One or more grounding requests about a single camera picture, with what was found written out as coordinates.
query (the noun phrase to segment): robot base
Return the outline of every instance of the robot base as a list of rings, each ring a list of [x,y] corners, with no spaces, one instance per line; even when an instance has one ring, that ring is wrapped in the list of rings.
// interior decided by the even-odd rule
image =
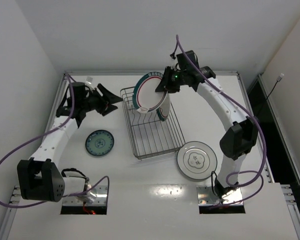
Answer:
[[[237,188],[231,190],[227,194],[222,196],[223,204],[218,196],[212,191],[212,187],[208,185],[200,185],[196,187],[198,195],[198,205],[200,214],[245,214],[244,203],[234,203],[242,199],[241,189]]]

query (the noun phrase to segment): table surface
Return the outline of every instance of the table surface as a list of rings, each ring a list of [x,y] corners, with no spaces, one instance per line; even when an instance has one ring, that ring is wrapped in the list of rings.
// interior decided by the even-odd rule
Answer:
[[[74,76],[84,82],[84,76]],[[132,87],[141,75],[91,75],[92,84],[103,84],[116,95]],[[224,91],[245,105],[237,76],[217,76]],[[222,163],[219,141],[225,130],[210,106],[192,88],[170,95],[186,142],[208,144]],[[243,214],[199,214],[197,185],[210,185],[210,179],[193,182],[182,176],[176,154],[139,161],[133,156],[122,104],[102,117],[89,112],[69,140],[58,168],[77,168],[91,182],[104,175],[110,178],[106,215],[60,215],[62,202],[47,202],[16,212],[9,240],[67,239],[298,239],[284,195],[278,183],[265,181],[262,191],[244,202]],[[112,151],[95,158],[85,150],[87,136],[98,129],[115,138]],[[261,155],[257,146],[247,155],[242,170],[258,170]],[[253,174],[242,174],[239,182]],[[242,189],[244,197],[255,192],[260,181]],[[21,205],[32,201],[22,200]]]

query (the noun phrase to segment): dish rack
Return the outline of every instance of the dish rack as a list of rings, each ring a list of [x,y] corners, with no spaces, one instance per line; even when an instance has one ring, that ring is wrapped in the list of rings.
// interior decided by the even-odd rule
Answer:
[[[157,111],[139,113],[133,105],[134,87],[123,88],[120,95],[133,155],[139,159],[178,151],[184,144],[176,112],[171,104],[170,114],[161,121]]]

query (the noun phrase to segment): gray wall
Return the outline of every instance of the gray wall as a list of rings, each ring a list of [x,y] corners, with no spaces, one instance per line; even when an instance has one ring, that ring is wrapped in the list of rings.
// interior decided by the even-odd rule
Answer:
[[[16,0],[58,70],[153,70],[175,35],[201,66],[248,86],[300,16],[300,0]]]
[[[270,100],[300,170],[300,20],[266,67],[263,80],[268,93],[280,73],[284,73],[284,79],[277,85]]]
[[[0,0],[0,159],[45,130],[60,79],[16,2]],[[0,168],[3,202],[9,202],[17,183],[17,163],[38,144],[12,155]],[[5,212],[0,206],[0,226]]]

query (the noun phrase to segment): metal dish rack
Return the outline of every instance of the metal dish rack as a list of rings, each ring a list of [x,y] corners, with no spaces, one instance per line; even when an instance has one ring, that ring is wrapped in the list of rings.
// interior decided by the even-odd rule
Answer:
[[[178,151],[185,144],[185,138],[173,105],[168,118],[161,121],[157,111],[143,114],[134,108],[133,92],[134,87],[120,91],[133,155],[142,160]]]

